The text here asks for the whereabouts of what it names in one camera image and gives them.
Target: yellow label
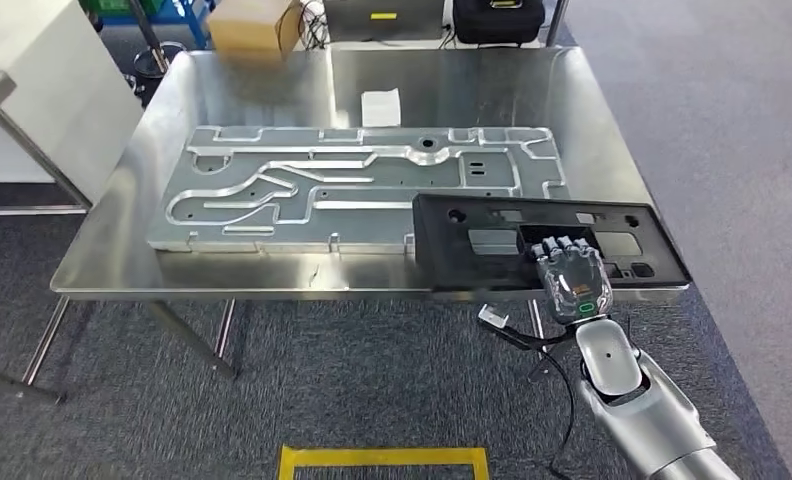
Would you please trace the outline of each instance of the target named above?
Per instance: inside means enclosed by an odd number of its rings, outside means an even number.
[[[370,13],[370,20],[396,20],[395,13]]]
[[[296,467],[472,465],[475,480],[489,480],[483,448],[363,448],[295,450],[281,447],[278,480],[293,480]]]

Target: screw hole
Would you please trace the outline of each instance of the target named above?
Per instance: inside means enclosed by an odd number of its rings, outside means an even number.
[[[464,223],[464,220],[467,219],[467,215],[457,209],[449,210],[449,221],[452,223]]]

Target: metal pole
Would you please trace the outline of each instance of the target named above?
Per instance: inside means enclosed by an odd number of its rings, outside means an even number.
[[[152,312],[164,328],[170,333],[177,335],[181,340],[184,340],[184,343],[189,345],[197,355],[208,362],[214,370],[217,370],[226,377],[233,378],[236,375],[234,369],[219,358],[213,350],[199,338],[196,332],[169,308],[169,305],[159,301],[149,302],[148,305],[149,311]]]
[[[561,23],[564,21],[564,15],[567,14],[567,4],[570,0],[558,0],[555,5],[555,12],[552,14],[552,23],[549,24],[549,33],[546,34],[546,46],[555,46],[555,37],[558,36],[558,30],[561,28]]]
[[[149,23],[149,17],[146,16],[143,5],[140,4],[140,0],[128,0],[128,8],[131,9],[131,15],[133,15],[134,19],[137,21],[137,26],[140,27],[140,32],[143,33],[143,38],[149,45],[149,50],[151,50],[152,57],[154,57],[155,62],[158,64],[158,68],[161,73],[166,73],[166,71],[169,70],[169,62],[166,61],[163,48],[160,46],[160,40],[158,40],[157,35],[155,35],[152,24]]]
[[[32,159],[34,159],[35,162],[37,162],[37,165],[51,175],[55,182],[78,202],[78,205],[87,209],[92,206],[90,200],[81,193],[81,190],[79,190],[59,168],[57,168],[57,165],[52,163],[51,159],[40,149],[39,145],[37,145],[31,137],[26,135],[25,132],[23,132],[3,111],[0,111],[0,126],[20,147],[22,147],[23,150],[25,150],[26,153],[28,153],[28,155],[31,156]]]
[[[25,395],[28,395],[28,396],[40,398],[42,400],[49,400],[54,403],[60,403],[64,398],[66,398],[66,395],[64,394],[26,385],[2,373],[0,373],[0,388],[11,390],[20,397],[24,397]]]
[[[73,205],[38,205],[30,207],[0,207],[0,217],[19,217],[35,215],[83,215],[84,207]]]
[[[225,308],[222,309],[222,321],[219,324],[219,337],[216,339],[214,352],[216,356],[222,358],[225,355],[225,345],[228,343],[228,332],[231,330],[231,316],[234,315],[234,305],[236,299],[226,300]]]
[[[543,333],[543,323],[540,320],[540,306],[537,304],[537,300],[529,300],[528,301],[529,307],[529,317],[531,317],[531,326],[534,329],[534,335],[537,338],[546,338],[546,335]],[[544,346],[543,352],[548,352],[549,347]],[[538,358],[543,358],[542,353],[538,353]]]
[[[54,312],[52,312],[49,323],[46,325],[46,330],[43,332],[43,337],[40,339],[40,343],[37,344],[37,350],[34,351],[34,356],[31,357],[31,363],[28,364],[28,369],[25,370],[25,375],[22,376],[22,381],[26,385],[33,385],[34,380],[37,379],[37,373],[49,353],[49,347],[51,347],[52,341],[57,335],[57,329],[60,328],[60,322],[63,320],[63,315],[66,313],[66,307],[68,306],[69,297],[64,296],[58,299],[57,306],[54,307]]]

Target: machined metal plate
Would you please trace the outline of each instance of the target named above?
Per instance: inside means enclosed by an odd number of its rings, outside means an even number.
[[[176,252],[413,252],[419,192],[566,199],[545,128],[199,127],[148,231]]]

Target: black plastic panel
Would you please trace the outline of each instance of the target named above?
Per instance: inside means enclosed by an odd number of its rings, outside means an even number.
[[[541,289],[528,252],[565,235],[599,249],[614,288],[691,282],[649,205],[420,194],[413,209],[416,260],[436,291]]]

